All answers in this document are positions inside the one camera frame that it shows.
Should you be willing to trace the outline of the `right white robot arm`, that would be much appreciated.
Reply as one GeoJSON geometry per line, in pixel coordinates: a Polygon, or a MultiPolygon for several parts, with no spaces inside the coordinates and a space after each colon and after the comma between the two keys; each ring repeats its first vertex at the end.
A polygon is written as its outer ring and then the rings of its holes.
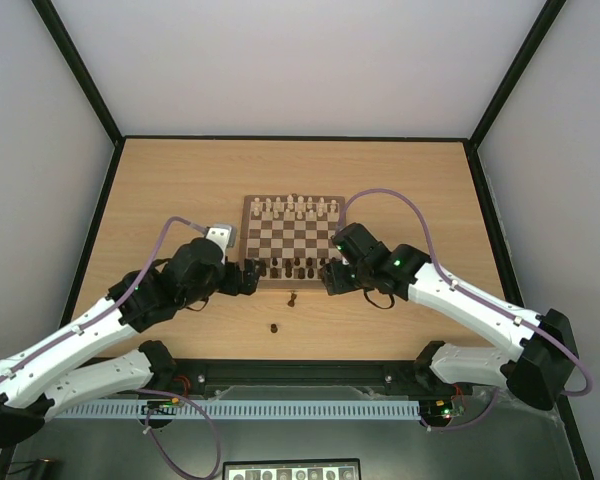
{"type": "Polygon", "coordinates": [[[446,384],[472,383],[506,389],[538,410],[552,409],[563,395],[578,356],[570,321],[504,302],[435,264],[408,244],[389,250],[363,225],[336,233],[340,254],[322,269],[329,295],[377,291],[437,311],[489,342],[487,348],[431,343],[416,379],[435,392],[446,384]]]}

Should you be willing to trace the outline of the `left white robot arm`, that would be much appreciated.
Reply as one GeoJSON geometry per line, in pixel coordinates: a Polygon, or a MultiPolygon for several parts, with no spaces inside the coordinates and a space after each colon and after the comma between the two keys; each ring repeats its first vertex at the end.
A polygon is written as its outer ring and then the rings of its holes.
{"type": "Polygon", "coordinates": [[[215,294],[251,295],[261,265],[230,262],[219,232],[195,238],[166,259],[153,257],[126,274],[82,316],[29,348],[0,360],[0,448],[37,433],[85,401],[150,386],[163,389],[175,364],[160,341],[146,341],[116,359],[87,360],[173,319],[215,294]]]}

